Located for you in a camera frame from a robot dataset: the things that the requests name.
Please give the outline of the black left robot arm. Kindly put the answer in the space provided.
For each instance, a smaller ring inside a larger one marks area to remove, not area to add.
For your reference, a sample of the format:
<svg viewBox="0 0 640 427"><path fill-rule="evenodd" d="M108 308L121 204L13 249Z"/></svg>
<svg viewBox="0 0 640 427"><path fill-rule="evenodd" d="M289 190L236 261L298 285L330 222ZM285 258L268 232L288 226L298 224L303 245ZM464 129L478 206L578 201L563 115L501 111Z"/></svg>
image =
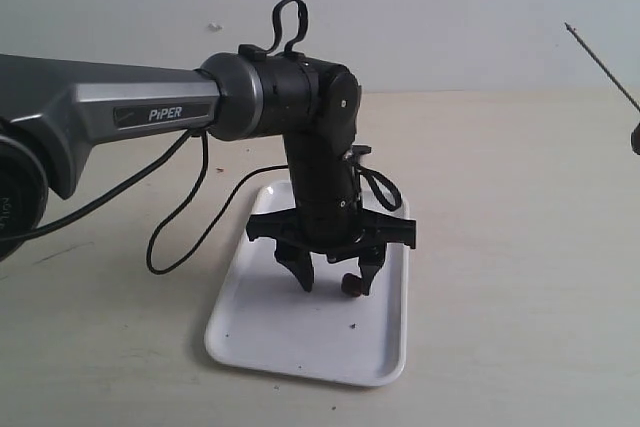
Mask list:
<svg viewBox="0 0 640 427"><path fill-rule="evenodd" d="M1 253L77 220L41 222L47 198L70 197L91 149L167 132L182 140L279 136L294 205L252 215L250 240L272 239L302 289L312 256L354 259L343 291L369 293L391 244L414 247L416 224L396 213L397 187L360 160L361 88L341 64L300 53L219 53L195 70L5 55L1 59Z"/></svg>

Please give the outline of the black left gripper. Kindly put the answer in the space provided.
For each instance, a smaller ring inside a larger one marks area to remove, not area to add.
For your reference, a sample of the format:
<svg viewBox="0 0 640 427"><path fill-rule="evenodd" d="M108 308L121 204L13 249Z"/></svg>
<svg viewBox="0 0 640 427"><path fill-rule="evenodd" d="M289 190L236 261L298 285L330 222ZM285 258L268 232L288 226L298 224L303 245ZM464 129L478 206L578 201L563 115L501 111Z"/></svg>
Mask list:
<svg viewBox="0 0 640 427"><path fill-rule="evenodd" d="M361 164L372 152L366 144L333 151L314 133L283 136L294 207L253 214L248 238L276 240L275 260L296 278L305 292L314 284L309 252L332 262L359 257L361 292L369 296L384 266L386 245L416 247L416 222L393 217L403 206L399 189L378 171Z"/></svg>

